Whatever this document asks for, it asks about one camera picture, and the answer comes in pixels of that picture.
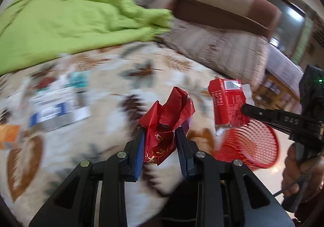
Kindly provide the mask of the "person's right hand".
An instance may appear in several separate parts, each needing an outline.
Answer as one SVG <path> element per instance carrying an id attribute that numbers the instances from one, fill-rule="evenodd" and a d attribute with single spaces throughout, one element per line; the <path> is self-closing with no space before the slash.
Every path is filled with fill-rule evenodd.
<path id="1" fill-rule="evenodd" d="M 281 187 L 284 189 L 290 186 L 295 180 L 301 177 L 302 174 L 310 170 L 310 181 L 306 188 L 303 201 L 307 201 L 315 197 L 320 191 L 323 182 L 323 156 L 321 159 L 318 157 L 307 160 L 303 164 L 299 165 L 296 161 L 296 150 L 295 145 L 292 144 L 288 151 L 285 159 L 285 169 L 283 171 L 283 179 Z"/>

